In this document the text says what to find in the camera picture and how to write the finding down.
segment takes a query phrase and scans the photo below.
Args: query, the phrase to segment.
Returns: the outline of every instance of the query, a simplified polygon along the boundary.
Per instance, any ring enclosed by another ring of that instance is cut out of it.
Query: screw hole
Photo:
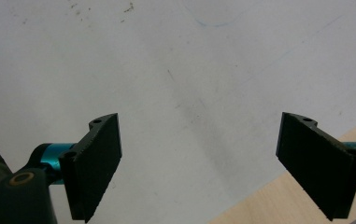
[[[75,157],[76,155],[77,155],[77,152],[66,152],[64,154],[64,157],[69,159],[69,158]]]
[[[8,182],[10,186],[19,186],[28,183],[35,177],[32,172],[25,172],[18,175],[14,175]]]
[[[352,156],[356,156],[356,149],[354,149],[354,148],[347,149],[347,152]]]

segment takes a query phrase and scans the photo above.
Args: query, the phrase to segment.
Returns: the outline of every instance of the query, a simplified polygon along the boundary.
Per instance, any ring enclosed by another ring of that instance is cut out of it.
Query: wooden table surface
[[[356,142],[356,128],[339,138]],[[210,224],[236,223],[351,223],[356,220],[356,195],[348,219],[329,221],[306,192],[285,172],[257,190],[247,199],[231,207]]]

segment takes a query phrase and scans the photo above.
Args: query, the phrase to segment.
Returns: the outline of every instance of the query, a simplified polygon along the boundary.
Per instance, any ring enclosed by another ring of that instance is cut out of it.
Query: teal joint
[[[44,163],[48,163],[52,169],[61,174],[61,165],[59,164],[59,156],[69,150],[70,148],[73,147],[73,143],[63,143],[63,144],[51,144],[49,145],[46,150],[43,153],[43,156],[41,157],[41,161],[40,162],[44,162]],[[62,185],[64,183],[64,181],[58,180],[52,184],[54,185]]]

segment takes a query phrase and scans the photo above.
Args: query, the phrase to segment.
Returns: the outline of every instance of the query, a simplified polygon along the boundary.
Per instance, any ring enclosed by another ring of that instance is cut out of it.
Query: white table surface
[[[206,223],[282,174],[282,111],[333,136],[356,125],[356,1],[0,0],[13,171],[120,115],[123,158],[91,223]],[[59,223],[81,223],[50,190]]]

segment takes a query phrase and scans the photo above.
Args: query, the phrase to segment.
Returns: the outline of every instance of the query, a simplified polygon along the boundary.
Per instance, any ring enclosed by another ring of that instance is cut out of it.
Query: smudge mark
[[[174,76],[172,76],[172,73],[171,73],[171,71],[169,71],[169,69],[168,69],[168,74],[169,74],[169,76],[172,78],[172,80],[175,81]]]
[[[129,6],[130,7],[128,9],[126,9],[124,12],[129,12],[129,11],[134,10],[134,4],[132,2],[129,3]]]

